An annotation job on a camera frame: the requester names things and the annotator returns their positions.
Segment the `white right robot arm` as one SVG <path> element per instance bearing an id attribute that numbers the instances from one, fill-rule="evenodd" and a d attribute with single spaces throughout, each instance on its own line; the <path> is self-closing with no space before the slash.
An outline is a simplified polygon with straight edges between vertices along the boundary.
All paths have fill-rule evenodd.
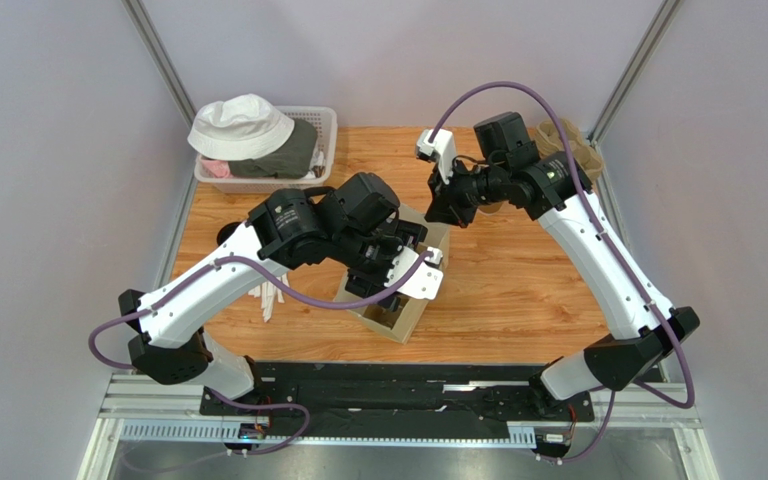
<path id="1" fill-rule="evenodd" d="M 434 163 L 428 222 L 467 227 L 481 206 L 507 202 L 526 211 L 568 255 L 600 306 L 609 333 L 575 355 L 548 364 L 530 380 L 536 401 L 555 406 L 600 387 L 620 391 L 674 351 L 700 325 L 690 307 L 675 307 L 650 283 L 601 215 L 580 167 L 564 152 L 542 157 L 522 117 L 506 112 L 475 125 L 483 155 L 456 153 L 451 132 L 425 130 L 415 153 Z"/>

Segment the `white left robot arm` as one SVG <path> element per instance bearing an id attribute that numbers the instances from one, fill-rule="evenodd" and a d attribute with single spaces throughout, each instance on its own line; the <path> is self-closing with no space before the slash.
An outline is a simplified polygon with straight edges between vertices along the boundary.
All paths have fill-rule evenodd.
<path id="1" fill-rule="evenodd" d="M 351 310 L 398 294 L 436 298 L 441 250 L 422 248 L 423 226 L 398 218 L 400 201 L 377 175 L 359 173 L 337 188 L 281 189 L 250 211 L 216 249 L 171 283 L 135 301 L 127 323 L 131 365 L 162 385 L 195 384 L 230 399 L 255 389 L 253 363 L 205 331 L 208 320 L 270 283 L 321 309 Z M 354 301 L 326 302 L 287 289 L 281 276 L 325 259 L 371 286 Z"/>

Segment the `kraft paper bag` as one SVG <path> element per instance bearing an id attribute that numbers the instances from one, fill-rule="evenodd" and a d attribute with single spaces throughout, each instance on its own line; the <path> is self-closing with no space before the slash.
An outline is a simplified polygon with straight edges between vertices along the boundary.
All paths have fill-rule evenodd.
<path id="1" fill-rule="evenodd" d="M 418 223 L 427 228 L 427 234 L 419 242 L 417 253 L 409 257 L 411 262 L 429 248 L 436 248 L 441 251 L 439 258 L 434 257 L 431 261 L 428 261 L 428 268 L 420 268 L 419 271 L 419 274 L 426 278 L 425 286 L 436 287 L 437 292 L 439 292 L 443 282 L 443 273 L 449 262 L 450 227 L 442 223 L 426 222 L 422 212 L 406 204 L 400 206 L 399 213 L 401 220 Z M 431 299 L 415 299 L 398 293 L 396 300 L 399 301 L 399 304 L 395 311 L 390 311 L 378 304 L 373 304 L 351 310 L 339 310 L 339 313 L 351 316 L 367 329 L 388 340 L 406 344 L 418 325 L 426 307 L 435 298 L 436 296 L 433 296 Z"/>

